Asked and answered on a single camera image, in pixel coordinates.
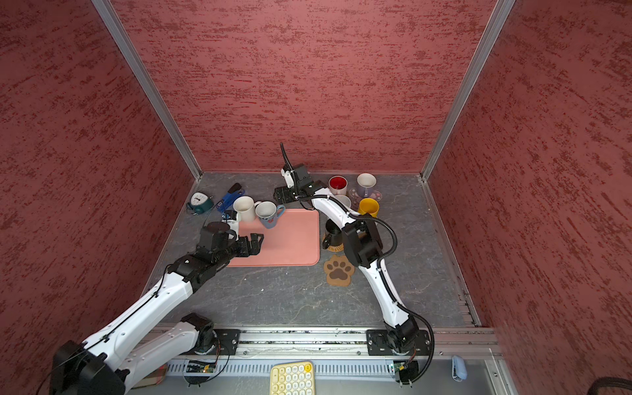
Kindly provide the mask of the white speckled blue mug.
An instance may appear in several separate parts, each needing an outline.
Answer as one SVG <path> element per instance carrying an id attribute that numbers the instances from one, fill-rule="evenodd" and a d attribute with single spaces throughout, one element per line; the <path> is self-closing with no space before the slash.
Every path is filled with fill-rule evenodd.
<path id="1" fill-rule="evenodd" d="M 258 220 L 266 229 L 274 228 L 286 210 L 284 205 L 277 205 L 274 202 L 256 202 L 254 208 Z"/>

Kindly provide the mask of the white mug red inside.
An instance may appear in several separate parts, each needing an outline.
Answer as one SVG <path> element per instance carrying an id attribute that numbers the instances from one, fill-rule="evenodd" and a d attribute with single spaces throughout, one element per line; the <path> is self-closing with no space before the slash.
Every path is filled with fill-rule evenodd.
<path id="1" fill-rule="evenodd" d="M 329 179 L 329 190 L 335 196 L 346 196 L 348 181 L 345 177 L 336 175 Z"/>

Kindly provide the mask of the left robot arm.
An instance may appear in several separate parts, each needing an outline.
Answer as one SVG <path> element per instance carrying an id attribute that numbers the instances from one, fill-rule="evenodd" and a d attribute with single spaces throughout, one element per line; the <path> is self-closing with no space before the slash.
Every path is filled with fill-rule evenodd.
<path id="1" fill-rule="evenodd" d="M 199 314 L 187 314 L 150 342 L 142 340 L 232 259 L 259 254 L 263 241 L 262 234 L 240 236 L 225 222 L 203 227 L 194 252 L 168 265 L 158 283 L 123 314 L 84 341 L 59 347 L 49 393 L 125 394 L 184 352 L 219 356 L 222 344 L 214 324 Z"/>

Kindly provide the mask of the pink serving tray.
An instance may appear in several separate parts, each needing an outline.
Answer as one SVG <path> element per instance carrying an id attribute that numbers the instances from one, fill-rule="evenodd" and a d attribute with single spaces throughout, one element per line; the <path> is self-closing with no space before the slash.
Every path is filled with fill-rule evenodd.
<path id="1" fill-rule="evenodd" d="M 320 259 L 319 214 L 303 209 L 287 209 L 275 227 L 240 222 L 239 235 L 262 234 L 261 251 L 248 258 L 234 258 L 230 268 L 300 267 L 313 266 Z"/>

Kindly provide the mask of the black mug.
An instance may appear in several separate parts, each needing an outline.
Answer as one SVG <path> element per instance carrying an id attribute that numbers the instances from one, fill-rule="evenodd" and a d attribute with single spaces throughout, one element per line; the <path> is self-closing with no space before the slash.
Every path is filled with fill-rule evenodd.
<path id="1" fill-rule="evenodd" d="M 332 220 L 326 221 L 324 239 L 331 245 L 343 244 L 342 231 Z"/>

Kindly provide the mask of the brown paw print coaster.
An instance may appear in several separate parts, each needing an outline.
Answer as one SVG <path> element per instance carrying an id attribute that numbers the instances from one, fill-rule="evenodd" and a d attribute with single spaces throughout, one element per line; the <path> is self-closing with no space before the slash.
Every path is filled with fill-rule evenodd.
<path id="1" fill-rule="evenodd" d="M 348 287 L 352 283 L 355 269 L 345 256 L 334 255 L 324 263 L 326 282 L 330 286 Z"/>

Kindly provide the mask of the yellow mug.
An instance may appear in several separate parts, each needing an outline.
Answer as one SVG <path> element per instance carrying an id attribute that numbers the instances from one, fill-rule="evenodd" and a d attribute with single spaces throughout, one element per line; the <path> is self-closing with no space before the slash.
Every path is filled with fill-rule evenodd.
<path id="1" fill-rule="evenodd" d="M 358 206 L 358 212 L 360 215 L 370 215 L 373 218 L 378 217 L 380 211 L 380 204 L 373 198 L 364 198 L 360 201 Z"/>

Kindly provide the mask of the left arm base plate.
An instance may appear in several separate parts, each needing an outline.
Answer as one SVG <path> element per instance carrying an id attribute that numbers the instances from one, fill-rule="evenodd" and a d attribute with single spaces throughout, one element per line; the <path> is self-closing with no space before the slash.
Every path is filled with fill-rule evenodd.
<path id="1" fill-rule="evenodd" d="M 234 356 L 240 344 L 240 329 L 215 329 L 220 356 Z"/>

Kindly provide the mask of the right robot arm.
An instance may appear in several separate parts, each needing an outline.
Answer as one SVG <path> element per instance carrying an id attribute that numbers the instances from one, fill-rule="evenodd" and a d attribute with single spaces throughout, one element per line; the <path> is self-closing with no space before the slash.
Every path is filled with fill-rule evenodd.
<path id="1" fill-rule="evenodd" d="M 388 347 L 404 355 L 426 334 L 423 349 L 432 356 L 435 336 L 430 323 L 403 304 L 386 268 L 385 258 L 398 247 L 394 230 L 381 219 L 346 207 L 324 183 L 313 180 L 304 165 L 287 162 L 281 175 L 286 185 L 275 189 L 273 197 L 277 202 L 308 202 L 342 231 L 347 259 L 360 269 L 380 305 Z"/>

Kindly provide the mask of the woven rattan coaster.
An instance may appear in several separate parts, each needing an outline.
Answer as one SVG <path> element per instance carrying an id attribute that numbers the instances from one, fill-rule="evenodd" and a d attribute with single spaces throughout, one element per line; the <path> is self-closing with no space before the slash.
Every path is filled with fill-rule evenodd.
<path id="1" fill-rule="evenodd" d="M 324 239 L 322 242 L 322 248 L 329 252 L 340 253 L 344 250 L 344 244 L 331 245 L 326 239 Z"/>

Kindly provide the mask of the pink flower coaster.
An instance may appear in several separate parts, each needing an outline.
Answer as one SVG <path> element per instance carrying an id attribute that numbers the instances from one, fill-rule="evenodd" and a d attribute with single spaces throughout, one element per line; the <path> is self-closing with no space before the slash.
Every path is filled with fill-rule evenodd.
<path id="1" fill-rule="evenodd" d="M 365 199 L 365 198 L 371 198 L 374 199 L 377 202 L 380 202 L 382 200 L 382 194 L 380 191 L 378 190 L 372 190 L 369 196 L 363 196 L 362 194 L 358 193 L 358 190 L 356 188 L 351 189 L 348 192 L 348 196 L 350 198 L 350 200 L 352 200 L 352 202 L 354 203 L 359 203 L 361 200 Z"/>

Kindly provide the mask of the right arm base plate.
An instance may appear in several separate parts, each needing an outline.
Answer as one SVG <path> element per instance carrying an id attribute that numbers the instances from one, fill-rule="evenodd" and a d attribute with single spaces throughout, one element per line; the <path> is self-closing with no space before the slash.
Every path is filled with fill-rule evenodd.
<path id="1" fill-rule="evenodd" d="M 433 345 L 426 330 L 419 331 L 414 338 L 407 337 L 401 341 L 396 332 L 387 329 L 368 329 L 365 336 L 371 356 L 428 356 Z"/>

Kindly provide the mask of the lavender mug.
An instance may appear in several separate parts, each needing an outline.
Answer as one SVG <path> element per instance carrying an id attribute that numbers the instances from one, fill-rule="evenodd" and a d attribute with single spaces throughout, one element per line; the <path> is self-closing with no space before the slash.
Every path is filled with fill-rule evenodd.
<path id="1" fill-rule="evenodd" d="M 369 198 L 374 192 L 375 185 L 377 184 L 377 179 L 373 174 L 362 173 L 357 176 L 356 183 L 357 194 L 361 198 Z"/>

